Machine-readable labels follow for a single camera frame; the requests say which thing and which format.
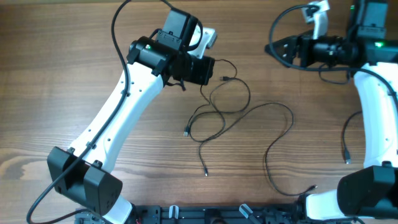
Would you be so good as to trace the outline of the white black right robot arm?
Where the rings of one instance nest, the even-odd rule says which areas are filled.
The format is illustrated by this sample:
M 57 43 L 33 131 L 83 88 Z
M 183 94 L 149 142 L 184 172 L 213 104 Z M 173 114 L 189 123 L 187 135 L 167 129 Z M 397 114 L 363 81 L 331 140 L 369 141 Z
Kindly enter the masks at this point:
M 344 37 L 329 36 L 327 1 L 300 5 L 310 32 L 270 41 L 266 52 L 286 67 L 346 72 L 361 101 L 366 153 L 363 168 L 335 190 L 299 195 L 291 218 L 302 223 L 397 218 L 397 41 L 385 38 L 387 1 L 354 1 Z

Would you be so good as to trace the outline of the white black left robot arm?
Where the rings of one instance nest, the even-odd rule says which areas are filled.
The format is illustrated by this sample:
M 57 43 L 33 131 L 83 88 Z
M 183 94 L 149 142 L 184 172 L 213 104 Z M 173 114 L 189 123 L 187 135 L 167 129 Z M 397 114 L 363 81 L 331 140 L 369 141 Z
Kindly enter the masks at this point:
M 217 38 L 191 14 L 173 8 L 163 28 L 133 41 L 119 83 L 91 124 L 67 150 L 51 150 L 47 165 L 59 194 L 106 223 L 137 223 L 135 206 L 113 174 L 120 150 L 141 114 L 166 86 L 206 85 L 215 61 L 205 56 Z

